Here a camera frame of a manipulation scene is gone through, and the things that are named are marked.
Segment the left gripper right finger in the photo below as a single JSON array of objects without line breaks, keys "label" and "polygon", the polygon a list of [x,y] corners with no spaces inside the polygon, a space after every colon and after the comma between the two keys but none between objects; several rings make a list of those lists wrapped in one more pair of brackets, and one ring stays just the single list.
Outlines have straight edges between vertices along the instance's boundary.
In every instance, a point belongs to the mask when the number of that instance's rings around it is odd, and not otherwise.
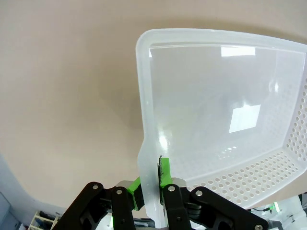
[{"label": "left gripper right finger", "polygon": [[169,158],[158,163],[160,201],[170,230],[190,230],[192,223],[207,230],[267,230],[268,222],[210,189],[189,191],[173,183]]}]

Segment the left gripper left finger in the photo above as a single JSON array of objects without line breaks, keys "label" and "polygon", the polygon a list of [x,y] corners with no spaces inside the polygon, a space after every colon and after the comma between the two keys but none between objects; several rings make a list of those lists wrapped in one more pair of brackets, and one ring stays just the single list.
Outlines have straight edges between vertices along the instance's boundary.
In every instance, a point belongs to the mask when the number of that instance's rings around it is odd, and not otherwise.
[{"label": "left gripper left finger", "polygon": [[143,206],[140,178],[121,181],[112,188],[104,188],[98,182],[89,182],[53,229],[95,230],[99,222],[111,213],[115,230],[134,230],[136,227],[132,211],[139,211]]}]

